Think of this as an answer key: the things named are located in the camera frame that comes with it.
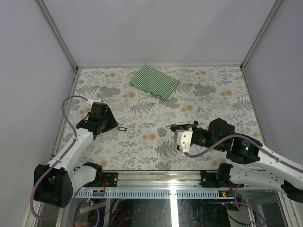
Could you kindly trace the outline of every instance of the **floral tablecloth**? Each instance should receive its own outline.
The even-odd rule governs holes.
[[[174,133],[166,125],[192,123],[207,128],[221,117],[236,127],[236,132],[261,140],[256,117],[238,67],[158,68],[178,80],[179,86],[167,101],[149,96],[130,85],[139,68],[81,69],[76,95],[101,98],[109,105],[120,126],[99,135],[78,161],[94,162],[104,169],[122,170],[202,170],[217,169],[225,153],[210,151],[200,158],[183,157],[173,142]],[[74,99],[69,119],[76,125],[90,111]],[[62,146],[72,131],[64,131]],[[192,154],[204,148],[193,145]]]

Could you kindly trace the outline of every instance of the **green striped cloth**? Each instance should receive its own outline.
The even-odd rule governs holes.
[[[144,65],[131,80],[131,85],[150,93],[150,96],[168,99],[180,81],[159,72],[148,65]]]

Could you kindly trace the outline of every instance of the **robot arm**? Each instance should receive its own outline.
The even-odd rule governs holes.
[[[235,133],[234,126],[226,121],[218,118],[210,122],[209,130],[198,128],[196,121],[194,124],[172,124],[168,128],[175,132],[174,141],[184,156],[199,156],[189,154],[192,144],[207,148],[215,146],[215,150],[227,151],[226,158],[232,162],[250,164],[266,170],[241,169],[229,164],[220,164],[216,178],[222,185],[246,183],[271,188],[286,193],[288,198],[294,201],[303,203],[303,166],[276,154],[252,137]],[[230,139],[215,145],[227,136],[230,136]],[[255,142],[264,151],[259,151],[257,146],[245,138]]]
[[[75,138],[71,138],[62,151],[47,165],[36,167],[34,185],[50,166],[59,161],[38,185],[34,194],[36,201],[64,208],[79,188],[94,186],[103,182],[102,166],[100,165],[85,163],[77,170],[73,168],[87,146],[99,134],[113,129],[118,126],[118,123],[108,105],[104,103],[94,102],[87,117],[77,124],[76,141],[66,155],[64,153]]]

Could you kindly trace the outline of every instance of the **small black object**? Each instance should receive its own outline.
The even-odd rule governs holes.
[[[97,170],[95,180],[87,183],[86,185],[84,185],[84,187],[94,187],[100,185],[103,180],[102,166],[91,162],[86,162],[83,165],[93,167],[94,169]]]
[[[101,133],[107,132],[119,124],[115,120],[109,106],[105,103],[94,102],[88,113],[88,119],[82,119],[76,128],[83,128],[93,133],[94,139]]]
[[[234,187],[237,186],[237,184],[232,183],[230,179],[230,170],[232,168],[232,165],[227,163],[221,163],[219,165],[219,168],[217,171],[210,171],[210,170],[201,170],[200,176],[201,176],[201,183],[200,185],[203,188],[221,188],[226,187],[229,188],[232,185]]]
[[[303,203],[303,190],[295,188],[286,180],[284,180],[284,184],[281,185],[281,188],[286,192],[286,195],[289,199]]]
[[[127,128],[125,128],[125,127],[119,127],[118,130],[119,131],[127,131]]]
[[[104,173],[103,179],[107,180],[107,188],[116,188],[118,184],[118,173]]]

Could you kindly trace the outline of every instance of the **white wall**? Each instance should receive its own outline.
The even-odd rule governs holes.
[[[72,69],[34,0],[0,1],[0,225],[20,226]]]
[[[78,65],[237,64],[275,0],[45,0]]]
[[[270,147],[303,164],[303,1],[282,3],[247,68]],[[298,205],[303,217],[303,204]]]

